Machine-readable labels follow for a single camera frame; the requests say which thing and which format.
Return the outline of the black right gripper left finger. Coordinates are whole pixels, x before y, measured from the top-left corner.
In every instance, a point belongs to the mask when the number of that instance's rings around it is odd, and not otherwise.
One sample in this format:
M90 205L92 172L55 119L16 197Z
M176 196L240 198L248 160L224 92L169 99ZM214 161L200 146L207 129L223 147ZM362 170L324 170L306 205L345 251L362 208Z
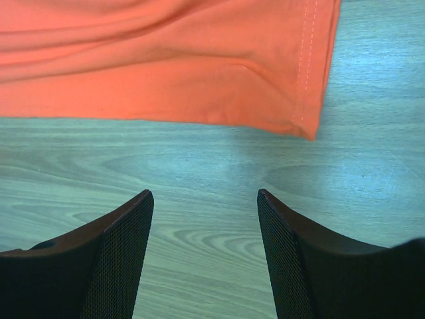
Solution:
M132 318L153 207L144 190L68 233L1 252L1 317Z

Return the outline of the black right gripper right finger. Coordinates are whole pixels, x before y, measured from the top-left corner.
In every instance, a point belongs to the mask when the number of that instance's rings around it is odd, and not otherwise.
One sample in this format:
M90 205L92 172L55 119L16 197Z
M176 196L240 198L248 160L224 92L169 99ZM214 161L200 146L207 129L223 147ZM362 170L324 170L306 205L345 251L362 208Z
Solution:
M354 240L265 189L257 207L278 318L424 317L424 239L391 248Z

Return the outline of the orange t shirt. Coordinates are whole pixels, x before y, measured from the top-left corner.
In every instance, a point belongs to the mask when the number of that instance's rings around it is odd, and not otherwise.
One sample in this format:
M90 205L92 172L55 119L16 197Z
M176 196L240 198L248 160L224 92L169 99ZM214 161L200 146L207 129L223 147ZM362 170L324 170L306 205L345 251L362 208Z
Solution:
M340 1L2 1L1 115L313 140Z

